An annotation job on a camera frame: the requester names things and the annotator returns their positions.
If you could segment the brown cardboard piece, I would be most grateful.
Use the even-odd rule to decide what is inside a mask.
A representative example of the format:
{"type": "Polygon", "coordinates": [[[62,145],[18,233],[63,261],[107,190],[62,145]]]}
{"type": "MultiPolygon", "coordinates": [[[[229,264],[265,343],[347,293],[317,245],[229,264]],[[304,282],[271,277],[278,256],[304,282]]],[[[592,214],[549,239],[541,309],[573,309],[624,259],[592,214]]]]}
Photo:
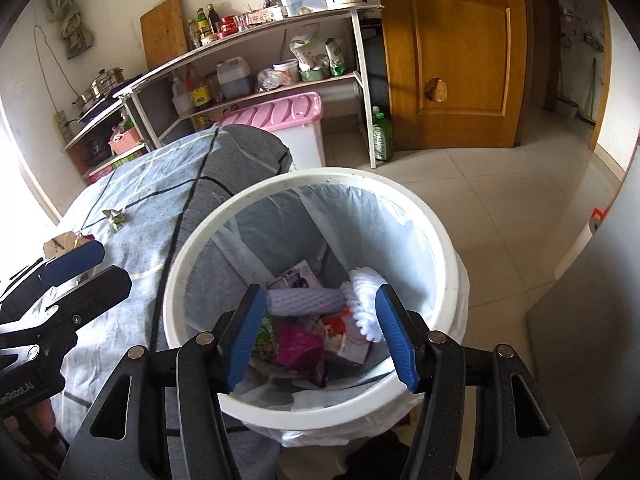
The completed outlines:
{"type": "Polygon", "coordinates": [[[43,258],[51,259],[71,252],[72,250],[94,240],[91,234],[84,235],[81,232],[65,232],[58,234],[43,244],[43,258]]]}

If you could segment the green snack bag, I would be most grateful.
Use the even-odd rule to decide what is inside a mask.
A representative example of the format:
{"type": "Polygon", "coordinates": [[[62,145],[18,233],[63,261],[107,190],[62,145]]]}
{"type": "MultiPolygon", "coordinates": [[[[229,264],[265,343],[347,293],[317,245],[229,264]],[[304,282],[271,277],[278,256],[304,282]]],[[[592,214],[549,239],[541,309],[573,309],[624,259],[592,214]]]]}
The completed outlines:
{"type": "Polygon", "coordinates": [[[278,337],[273,328],[271,318],[265,315],[260,323],[253,356],[262,362],[273,364],[277,361],[278,337]]]}

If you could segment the purple snack wrapper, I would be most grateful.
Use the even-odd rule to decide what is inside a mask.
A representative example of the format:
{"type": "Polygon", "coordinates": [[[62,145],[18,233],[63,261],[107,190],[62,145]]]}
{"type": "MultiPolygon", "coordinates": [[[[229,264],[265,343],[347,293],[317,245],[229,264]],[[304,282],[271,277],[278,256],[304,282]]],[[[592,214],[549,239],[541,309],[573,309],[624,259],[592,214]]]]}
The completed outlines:
{"type": "Polygon", "coordinates": [[[277,330],[277,362],[313,385],[326,385],[323,337],[313,327],[286,324],[277,330]]]}

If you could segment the white trash bin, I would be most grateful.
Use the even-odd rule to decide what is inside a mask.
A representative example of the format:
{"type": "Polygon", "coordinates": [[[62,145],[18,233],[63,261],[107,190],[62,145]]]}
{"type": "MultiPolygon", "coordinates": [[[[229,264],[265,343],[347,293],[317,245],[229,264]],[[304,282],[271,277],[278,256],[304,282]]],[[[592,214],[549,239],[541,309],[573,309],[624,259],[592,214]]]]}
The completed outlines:
{"type": "MultiPolygon", "coordinates": [[[[211,330],[248,286],[279,284],[296,266],[303,267],[296,285],[327,289],[353,270],[373,269],[428,327],[464,337],[469,278],[433,209],[376,174],[316,168],[254,184],[196,227],[169,273],[168,344],[179,347],[211,330]]],[[[379,343],[361,365],[331,365],[323,388],[253,361],[220,406],[258,434],[302,448],[382,434],[419,401],[379,343]]]]}

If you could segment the crumpled small wrapper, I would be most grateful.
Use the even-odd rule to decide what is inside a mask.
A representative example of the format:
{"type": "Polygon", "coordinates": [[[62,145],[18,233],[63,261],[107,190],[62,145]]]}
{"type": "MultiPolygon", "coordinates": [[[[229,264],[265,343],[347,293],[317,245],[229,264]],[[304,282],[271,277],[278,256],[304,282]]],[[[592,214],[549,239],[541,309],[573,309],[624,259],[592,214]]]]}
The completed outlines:
{"type": "Polygon", "coordinates": [[[122,210],[118,209],[103,209],[104,215],[110,230],[114,233],[120,231],[127,224],[127,216],[122,210]]]}

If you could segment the blue grey tablecloth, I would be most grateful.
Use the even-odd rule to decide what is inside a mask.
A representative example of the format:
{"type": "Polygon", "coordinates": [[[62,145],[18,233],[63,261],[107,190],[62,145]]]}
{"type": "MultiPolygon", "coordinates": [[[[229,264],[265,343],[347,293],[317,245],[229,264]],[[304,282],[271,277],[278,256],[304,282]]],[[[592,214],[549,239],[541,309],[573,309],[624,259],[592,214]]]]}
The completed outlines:
{"type": "Polygon", "coordinates": [[[107,266],[129,274],[129,297],[81,327],[62,364],[53,409],[70,439],[64,479],[169,479],[180,456],[188,479],[239,477],[218,396],[217,344],[231,313],[170,348],[163,330],[169,273],[188,237],[219,206],[285,174],[288,148],[252,127],[216,127],[142,156],[91,185],[64,218],[93,235],[107,266]],[[103,209],[127,224],[110,230],[103,209]]]}

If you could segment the pink basket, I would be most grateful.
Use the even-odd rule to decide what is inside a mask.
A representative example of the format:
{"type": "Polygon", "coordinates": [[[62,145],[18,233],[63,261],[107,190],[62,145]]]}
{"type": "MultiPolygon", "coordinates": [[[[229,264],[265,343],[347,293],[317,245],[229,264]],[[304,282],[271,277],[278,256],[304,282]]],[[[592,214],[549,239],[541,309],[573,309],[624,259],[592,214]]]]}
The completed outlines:
{"type": "Polygon", "coordinates": [[[143,141],[136,127],[131,127],[127,130],[114,128],[108,141],[108,145],[116,155],[124,154],[142,143],[143,141]]]}

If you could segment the steel pot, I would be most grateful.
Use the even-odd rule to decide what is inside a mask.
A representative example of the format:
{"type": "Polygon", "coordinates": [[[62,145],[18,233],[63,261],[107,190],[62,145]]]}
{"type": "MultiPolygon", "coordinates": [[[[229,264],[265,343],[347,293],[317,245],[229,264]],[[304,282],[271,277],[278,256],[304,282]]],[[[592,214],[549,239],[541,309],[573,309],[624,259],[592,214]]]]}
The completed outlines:
{"type": "Polygon", "coordinates": [[[89,87],[80,92],[74,101],[78,106],[90,106],[105,98],[114,88],[125,82],[121,67],[99,70],[98,76],[90,82],[89,87]]]}

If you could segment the cooking oil bottle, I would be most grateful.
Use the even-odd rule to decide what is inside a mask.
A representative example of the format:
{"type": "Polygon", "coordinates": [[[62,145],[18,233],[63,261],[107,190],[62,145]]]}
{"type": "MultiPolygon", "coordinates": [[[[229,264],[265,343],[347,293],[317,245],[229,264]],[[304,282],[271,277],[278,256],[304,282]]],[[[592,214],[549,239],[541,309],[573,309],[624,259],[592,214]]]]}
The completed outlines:
{"type": "Polygon", "coordinates": [[[205,110],[213,103],[208,81],[203,78],[192,64],[186,66],[186,88],[194,110],[205,110]]]}

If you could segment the green bottle on floor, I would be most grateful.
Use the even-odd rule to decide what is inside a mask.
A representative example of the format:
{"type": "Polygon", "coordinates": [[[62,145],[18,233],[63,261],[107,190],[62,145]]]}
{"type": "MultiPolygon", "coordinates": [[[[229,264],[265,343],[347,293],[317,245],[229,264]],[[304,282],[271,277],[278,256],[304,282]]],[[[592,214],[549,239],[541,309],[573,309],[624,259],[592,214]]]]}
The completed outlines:
{"type": "Polygon", "coordinates": [[[373,147],[378,162],[390,162],[394,156],[393,126],[378,106],[372,107],[373,147]]]}

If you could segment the pink lidded storage bin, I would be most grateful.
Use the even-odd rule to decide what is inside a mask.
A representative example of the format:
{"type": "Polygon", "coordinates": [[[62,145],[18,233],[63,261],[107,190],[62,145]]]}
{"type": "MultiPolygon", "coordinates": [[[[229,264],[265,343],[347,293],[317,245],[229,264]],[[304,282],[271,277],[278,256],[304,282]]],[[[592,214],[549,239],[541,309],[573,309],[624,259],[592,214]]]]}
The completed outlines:
{"type": "Polygon", "coordinates": [[[297,169],[312,169],[326,166],[322,117],[321,96],[309,91],[229,112],[217,125],[250,126],[274,134],[290,150],[297,169]]]}

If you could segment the grey plastic jug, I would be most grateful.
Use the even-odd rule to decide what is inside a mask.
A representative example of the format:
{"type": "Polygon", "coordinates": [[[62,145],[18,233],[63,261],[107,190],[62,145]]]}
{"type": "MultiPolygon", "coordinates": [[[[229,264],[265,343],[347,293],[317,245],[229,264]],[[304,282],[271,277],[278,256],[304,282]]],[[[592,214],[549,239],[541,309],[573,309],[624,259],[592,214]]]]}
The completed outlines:
{"type": "Polygon", "coordinates": [[[242,56],[220,61],[217,65],[217,79],[226,100],[249,96],[254,89],[250,66],[242,56]]]}

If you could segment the wooden cutting board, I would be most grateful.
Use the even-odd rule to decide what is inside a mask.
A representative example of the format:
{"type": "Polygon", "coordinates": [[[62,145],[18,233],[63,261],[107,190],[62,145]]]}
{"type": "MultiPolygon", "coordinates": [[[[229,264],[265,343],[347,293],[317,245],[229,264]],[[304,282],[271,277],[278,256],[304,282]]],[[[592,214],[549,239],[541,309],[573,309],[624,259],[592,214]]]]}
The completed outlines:
{"type": "Polygon", "coordinates": [[[181,0],[166,0],[140,18],[146,67],[154,70],[189,51],[181,0]]]}

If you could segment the hanging cloth rag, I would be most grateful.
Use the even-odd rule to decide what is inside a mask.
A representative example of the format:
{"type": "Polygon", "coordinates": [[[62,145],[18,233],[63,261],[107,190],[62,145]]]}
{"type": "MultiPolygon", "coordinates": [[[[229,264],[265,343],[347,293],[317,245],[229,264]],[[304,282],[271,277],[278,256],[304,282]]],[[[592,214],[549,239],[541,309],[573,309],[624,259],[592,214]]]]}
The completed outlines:
{"type": "Polygon", "coordinates": [[[77,58],[93,46],[93,34],[82,20],[74,0],[44,0],[47,19],[58,24],[58,36],[65,46],[66,58],[77,58]]]}

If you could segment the wooden door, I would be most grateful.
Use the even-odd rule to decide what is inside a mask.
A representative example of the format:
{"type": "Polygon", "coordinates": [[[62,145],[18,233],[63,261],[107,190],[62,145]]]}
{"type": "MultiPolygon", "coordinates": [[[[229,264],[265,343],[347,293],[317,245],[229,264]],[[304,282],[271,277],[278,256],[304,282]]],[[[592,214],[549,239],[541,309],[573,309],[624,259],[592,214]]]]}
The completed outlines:
{"type": "Polygon", "coordinates": [[[513,148],[525,0],[381,0],[396,148],[513,148]]]}

